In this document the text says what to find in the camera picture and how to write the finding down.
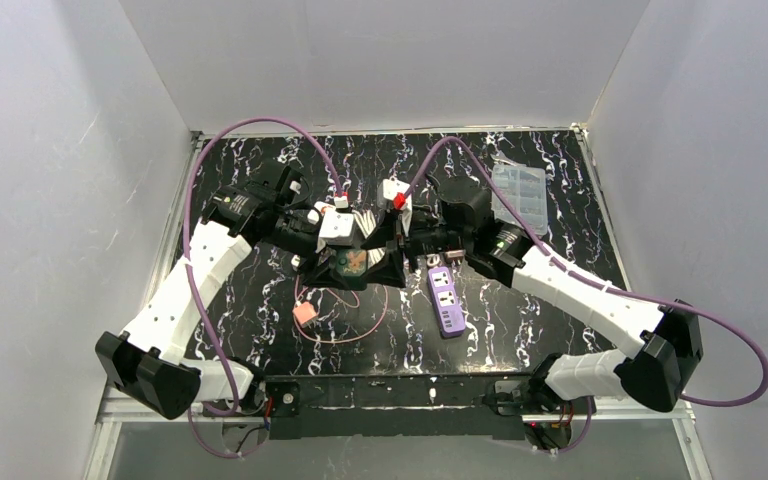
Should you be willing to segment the green power adapter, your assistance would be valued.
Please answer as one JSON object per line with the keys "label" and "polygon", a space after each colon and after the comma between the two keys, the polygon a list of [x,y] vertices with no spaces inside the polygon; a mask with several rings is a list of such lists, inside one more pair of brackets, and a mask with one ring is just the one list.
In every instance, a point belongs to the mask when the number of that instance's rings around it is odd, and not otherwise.
{"label": "green power adapter", "polygon": [[368,252],[363,249],[338,250],[334,273],[344,290],[363,291],[367,288]]}

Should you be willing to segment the pink charger with cable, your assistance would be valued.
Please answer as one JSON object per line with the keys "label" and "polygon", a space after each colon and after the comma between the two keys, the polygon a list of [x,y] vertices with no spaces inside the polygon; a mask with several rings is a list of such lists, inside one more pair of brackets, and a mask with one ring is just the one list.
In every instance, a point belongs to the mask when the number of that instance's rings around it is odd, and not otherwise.
{"label": "pink charger with cable", "polygon": [[[330,295],[335,304],[330,311],[322,314],[319,308],[311,301],[313,291],[321,293],[321,299]],[[300,284],[300,278],[296,276],[293,281],[293,308],[292,319],[297,332],[303,339],[314,343],[326,345],[350,344],[364,340],[378,331],[390,312],[390,290],[382,287],[380,290],[374,289],[374,293],[379,294],[378,299],[382,301],[382,311],[375,323],[366,331],[361,333],[355,323],[345,321],[346,327],[339,329],[334,326],[334,322],[341,320],[342,314],[354,313],[359,315],[362,308],[362,299],[357,292],[351,291],[352,302],[344,299],[336,290],[329,288],[304,287]]]}

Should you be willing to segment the purple power strip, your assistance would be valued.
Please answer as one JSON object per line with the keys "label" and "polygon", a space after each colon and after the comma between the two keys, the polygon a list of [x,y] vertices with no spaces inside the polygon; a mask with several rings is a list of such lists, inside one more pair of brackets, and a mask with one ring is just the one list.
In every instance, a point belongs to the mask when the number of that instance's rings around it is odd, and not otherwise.
{"label": "purple power strip", "polygon": [[443,338],[459,337],[465,331],[465,318],[449,267],[432,267],[427,273],[429,296]]}

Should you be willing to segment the white tiger power strip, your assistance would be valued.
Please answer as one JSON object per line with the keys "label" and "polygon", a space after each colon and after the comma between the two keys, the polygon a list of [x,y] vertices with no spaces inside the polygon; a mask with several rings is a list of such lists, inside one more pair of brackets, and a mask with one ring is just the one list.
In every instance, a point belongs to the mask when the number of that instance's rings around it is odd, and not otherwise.
{"label": "white tiger power strip", "polygon": [[294,260],[297,272],[314,268],[330,254],[331,246],[322,233],[326,231],[326,219],[336,212],[333,204],[317,201],[292,215],[289,250],[297,257]]}

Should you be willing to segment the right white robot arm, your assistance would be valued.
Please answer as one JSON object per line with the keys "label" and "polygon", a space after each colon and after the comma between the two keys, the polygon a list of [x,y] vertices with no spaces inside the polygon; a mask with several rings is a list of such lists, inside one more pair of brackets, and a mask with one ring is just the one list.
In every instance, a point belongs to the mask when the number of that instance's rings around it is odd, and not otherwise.
{"label": "right white robot arm", "polygon": [[461,249],[479,274],[533,295],[592,328],[613,344],[595,354],[555,353],[531,373],[521,395],[545,408],[590,396],[631,398],[672,410],[703,357],[697,314],[682,302],[659,305],[631,297],[563,259],[518,223],[496,217],[491,191],[465,177],[437,188],[440,215],[421,218],[409,184],[378,187],[383,215],[367,244],[395,242],[402,257]]}

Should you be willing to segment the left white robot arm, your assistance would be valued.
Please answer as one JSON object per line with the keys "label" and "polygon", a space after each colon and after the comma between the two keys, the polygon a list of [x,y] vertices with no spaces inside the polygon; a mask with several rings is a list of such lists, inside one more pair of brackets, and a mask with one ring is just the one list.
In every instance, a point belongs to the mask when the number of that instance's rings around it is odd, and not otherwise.
{"label": "left white robot arm", "polygon": [[198,326],[212,331],[208,306],[261,242],[298,256],[310,286],[364,289],[361,278],[382,261],[361,247],[375,229],[374,215],[350,210],[344,199],[297,203],[304,190],[300,171],[277,165],[212,195],[151,299],[120,333],[105,332],[95,345],[119,392],[169,420],[201,402],[227,401],[236,414],[266,396],[265,374],[250,362],[224,351],[215,360],[185,356]]}

